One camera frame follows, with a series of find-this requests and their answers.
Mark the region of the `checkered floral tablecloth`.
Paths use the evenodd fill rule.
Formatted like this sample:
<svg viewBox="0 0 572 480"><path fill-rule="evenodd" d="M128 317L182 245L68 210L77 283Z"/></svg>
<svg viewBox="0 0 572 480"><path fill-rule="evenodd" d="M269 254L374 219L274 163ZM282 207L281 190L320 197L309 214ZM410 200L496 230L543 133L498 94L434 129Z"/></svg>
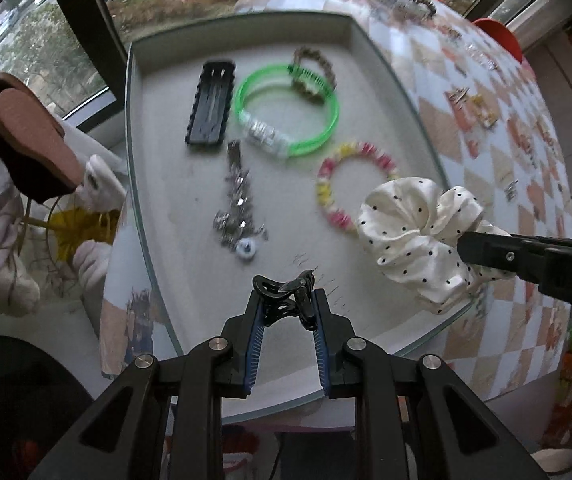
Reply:
<svg viewBox="0 0 572 480"><path fill-rule="evenodd" d="M231 16L267 12L353 18L400 81L448 188L467 188L485 219L506 231L572 234L568 177L540 88L527 68L478 27L446 6L429 25L404 23L368 0L240 0ZM446 91L464 87L466 103L453 107ZM100 321L100 366L108 377L131 359L126 343L134 322L128 307L136 299L152 308L147 336L153 351L171 356L176 351L148 273L132 195L111 252ZM465 301L470 310L420 348L435 346L480 398L500 396L557 368L567 304L520 278L488 282L459 304Z"/></svg>

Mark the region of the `white polka dot scrunchie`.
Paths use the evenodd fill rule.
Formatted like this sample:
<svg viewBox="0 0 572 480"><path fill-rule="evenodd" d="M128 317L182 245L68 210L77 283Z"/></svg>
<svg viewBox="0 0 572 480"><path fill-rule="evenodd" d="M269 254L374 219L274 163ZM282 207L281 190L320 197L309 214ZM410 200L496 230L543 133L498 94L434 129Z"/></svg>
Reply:
<svg viewBox="0 0 572 480"><path fill-rule="evenodd" d="M484 219L482 205L461 186L444 191L420 177L383 183L365 198L356 229L380 272L434 314L447 312L487 282L514 276L465 263L458 254L457 242L468 232L508 234Z"/></svg>

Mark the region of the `red plastic stool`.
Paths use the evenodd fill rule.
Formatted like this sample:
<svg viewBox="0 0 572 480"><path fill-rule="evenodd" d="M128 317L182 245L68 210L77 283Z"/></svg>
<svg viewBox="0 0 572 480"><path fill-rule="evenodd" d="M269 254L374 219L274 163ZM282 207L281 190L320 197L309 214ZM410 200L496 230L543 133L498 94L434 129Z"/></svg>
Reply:
<svg viewBox="0 0 572 480"><path fill-rule="evenodd" d="M473 21L479 29L493 38L512 57L521 64L523 62L523 52L516 36L501 22L493 18L478 18Z"/></svg>

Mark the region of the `white plush toy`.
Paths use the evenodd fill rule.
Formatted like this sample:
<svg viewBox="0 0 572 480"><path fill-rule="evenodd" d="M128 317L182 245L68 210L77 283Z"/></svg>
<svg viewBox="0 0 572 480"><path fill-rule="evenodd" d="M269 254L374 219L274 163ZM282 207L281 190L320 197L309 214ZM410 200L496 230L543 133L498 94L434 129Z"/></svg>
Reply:
<svg viewBox="0 0 572 480"><path fill-rule="evenodd" d="M83 182L76 189L81 201L82 238L72 259L85 292L105 281L117 222L126 202L126 189L100 155L85 164Z"/></svg>

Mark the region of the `small black claw clip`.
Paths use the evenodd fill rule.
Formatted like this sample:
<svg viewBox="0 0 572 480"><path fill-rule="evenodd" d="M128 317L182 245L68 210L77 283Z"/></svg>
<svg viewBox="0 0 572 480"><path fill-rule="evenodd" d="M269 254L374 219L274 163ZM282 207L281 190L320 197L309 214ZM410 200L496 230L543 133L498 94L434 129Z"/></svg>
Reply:
<svg viewBox="0 0 572 480"><path fill-rule="evenodd" d="M260 298L263 325L269 327L282 318L297 318L306 330L314 332L317 329L314 285L312 270L284 283L256 275L252 286Z"/></svg>

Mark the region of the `black scalloped snap hair clip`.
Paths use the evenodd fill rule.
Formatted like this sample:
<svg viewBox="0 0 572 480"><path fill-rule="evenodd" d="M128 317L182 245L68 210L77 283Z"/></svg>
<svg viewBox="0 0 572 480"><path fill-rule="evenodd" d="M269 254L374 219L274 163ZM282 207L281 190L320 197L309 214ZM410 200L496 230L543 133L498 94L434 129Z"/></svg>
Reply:
<svg viewBox="0 0 572 480"><path fill-rule="evenodd" d="M224 139L236 65L228 60L205 62L189 116L185 143L198 148L219 146Z"/></svg>

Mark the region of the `grey-green shallow tray box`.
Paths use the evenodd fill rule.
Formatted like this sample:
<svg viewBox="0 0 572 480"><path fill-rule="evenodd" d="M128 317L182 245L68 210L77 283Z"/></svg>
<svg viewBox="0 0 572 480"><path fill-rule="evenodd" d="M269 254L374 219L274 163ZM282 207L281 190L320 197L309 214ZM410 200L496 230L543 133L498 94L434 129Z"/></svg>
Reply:
<svg viewBox="0 0 572 480"><path fill-rule="evenodd" d="M275 157L245 140L235 119L225 138L240 143L254 222L266 231L241 261L225 248L215 216L229 204L224 146L185 141L202 66L235 64L235 78L287 63L295 48L321 50L337 75L340 105L331 139L312 154ZM471 308L443 314L420 308L412 292L387 280L351 234L329 224L315 182L323 159L344 142L384 151L405 176L448 180L427 133L390 65L348 15L315 12L240 14L187 25L133 42L126 75L126 149L134 219L167 331L177 353L221 333L243 313L254 275L288 281L305 270L330 309L356 334L404 356Z"/></svg>

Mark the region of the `orange soled black slipper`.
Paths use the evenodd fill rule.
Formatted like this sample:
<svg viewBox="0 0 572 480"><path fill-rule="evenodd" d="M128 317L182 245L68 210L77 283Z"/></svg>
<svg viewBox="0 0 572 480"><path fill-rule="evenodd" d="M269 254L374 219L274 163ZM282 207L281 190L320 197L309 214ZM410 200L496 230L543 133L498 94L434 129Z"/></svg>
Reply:
<svg viewBox="0 0 572 480"><path fill-rule="evenodd" d="M54 117L13 88L0 92L0 159L17 190L39 204L71 194L82 183L82 165Z"/></svg>

